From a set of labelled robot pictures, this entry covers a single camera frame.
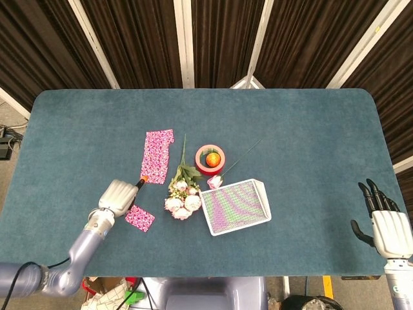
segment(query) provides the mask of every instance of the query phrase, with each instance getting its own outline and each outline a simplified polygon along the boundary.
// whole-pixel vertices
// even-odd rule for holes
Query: green and pink pattern
[[[238,229],[267,219],[253,181],[203,192],[214,233]]]

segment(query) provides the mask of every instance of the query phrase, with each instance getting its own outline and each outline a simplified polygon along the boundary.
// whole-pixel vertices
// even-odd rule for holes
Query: brown curtain
[[[397,177],[405,200],[408,217],[413,222],[413,168],[400,172]]]
[[[82,0],[121,88],[181,88],[173,0]]]
[[[323,88],[385,0],[275,0],[254,76],[267,88]]]
[[[0,1],[0,84],[28,110],[43,90],[110,88],[67,1]]]
[[[372,94],[393,163],[413,156],[413,1],[343,87]]]
[[[195,87],[228,88],[246,76],[264,0],[192,0]]]

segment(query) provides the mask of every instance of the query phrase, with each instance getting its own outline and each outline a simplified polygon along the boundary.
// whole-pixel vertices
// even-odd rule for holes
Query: orange ball
[[[218,153],[209,153],[206,155],[205,161],[209,167],[215,168],[221,162],[221,156]]]

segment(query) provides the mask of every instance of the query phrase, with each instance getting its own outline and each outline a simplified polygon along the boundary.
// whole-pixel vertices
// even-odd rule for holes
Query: tape roll
[[[218,166],[214,168],[206,167],[201,163],[201,157],[211,152],[218,153],[219,156],[221,157],[221,161],[219,162]],[[212,144],[204,145],[203,147],[200,147],[199,150],[196,152],[195,164],[196,164],[197,169],[201,173],[206,174],[207,176],[214,176],[215,174],[219,174],[225,165],[224,151],[221,150],[221,148],[217,147],[216,145],[212,145]]]

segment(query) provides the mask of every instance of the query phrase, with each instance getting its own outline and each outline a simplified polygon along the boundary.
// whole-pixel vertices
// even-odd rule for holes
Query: pink patterned cloth
[[[126,215],[125,220],[145,233],[155,220],[155,216],[134,205]]]
[[[148,176],[148,183],[164,184],[168,173],[169,145],[173,142],[172,129],[146,133],[141,178]]]

